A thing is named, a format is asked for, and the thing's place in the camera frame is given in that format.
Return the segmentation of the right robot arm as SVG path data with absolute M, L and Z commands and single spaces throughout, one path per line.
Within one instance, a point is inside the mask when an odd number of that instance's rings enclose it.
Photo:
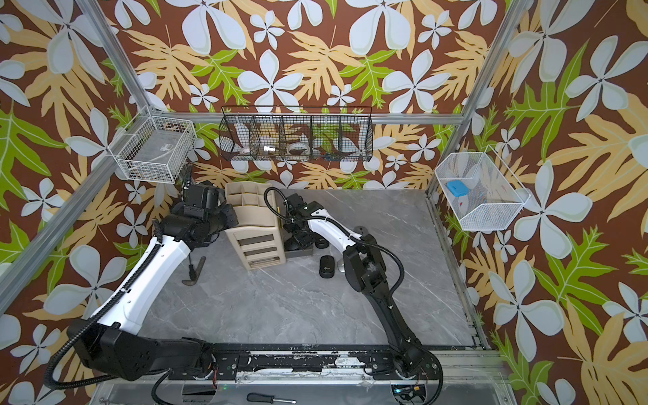
M 305 202 L 297 194 L 286 196 L 277 187 L 271 187 L 270 192 L 279 201 L 270 202 L 265 192 L 264 202 L 290 235 L 285 251 L 304 251 L 325 241 L 342 254 L 347 282 L 366 297 L 385 331 L 393 354 L 393 366 L 387 371 L 403 379 L 426 374 L 440 381 L 440 361 L 421 344 L 393 298 L 405 276 L 398 256 L 380 246 L 365 229 L 352 231 L 339 223 L 322 204 Z

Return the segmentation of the black mouse with logo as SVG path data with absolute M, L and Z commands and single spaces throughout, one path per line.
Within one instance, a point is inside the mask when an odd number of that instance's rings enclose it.
M 325 255 L 320 258 L 319 275 L 321 278 L 333 278 L 336 271 L 336 261 L 333 256 Z

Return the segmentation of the beige drawer organizer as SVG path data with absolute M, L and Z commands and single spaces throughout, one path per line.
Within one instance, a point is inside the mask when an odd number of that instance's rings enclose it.
M 243 266 L 248 270 L 286 263 L 280 218 L 267 206 L 264 195 L 271 185 L 232 182 L 225 185 L 227 202 L 238 225 L 226 231 Z

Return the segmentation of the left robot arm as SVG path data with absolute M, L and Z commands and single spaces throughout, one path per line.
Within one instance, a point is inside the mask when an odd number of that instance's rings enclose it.
M 116 378 L 135 381 L 160 371 L 207 371 L 211 358 L 206 342 L 152 339 L 139 332 L 151 305 L 192 250 L 209 246 L 213 236 L 237 224 L 223 189 L 209 182 L 182 187 L 180 202 L 161 221 L 153 222 L 145 254 L 118 289 L 88 319 L 73 323 L 69 339 L 47 364 L 45 386 L 67 390 Z M 100 376 L 59 381 L 55 370 L 70 350 Z

